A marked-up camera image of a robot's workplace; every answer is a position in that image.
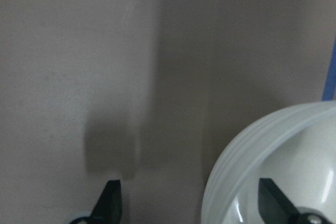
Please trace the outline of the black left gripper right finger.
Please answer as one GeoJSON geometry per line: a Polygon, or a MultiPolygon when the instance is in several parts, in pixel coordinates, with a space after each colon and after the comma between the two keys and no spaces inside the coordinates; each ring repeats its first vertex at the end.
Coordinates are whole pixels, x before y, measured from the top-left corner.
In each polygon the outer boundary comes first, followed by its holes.
{"type": "Polygon", "coordinates": [[[258,211],[264,223],[296,223],[300,212],[271,178],[258,182],[258,211]]]}

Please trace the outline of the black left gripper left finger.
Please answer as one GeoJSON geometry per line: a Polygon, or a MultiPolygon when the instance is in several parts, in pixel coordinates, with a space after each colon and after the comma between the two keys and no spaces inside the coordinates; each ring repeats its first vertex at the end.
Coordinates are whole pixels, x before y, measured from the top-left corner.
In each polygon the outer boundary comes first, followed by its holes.
{"type": "Polygon", "coordinates": [[[88,223],[118,224],[122,217],[120,180],[109,180],[89,216],[88,223]]]}

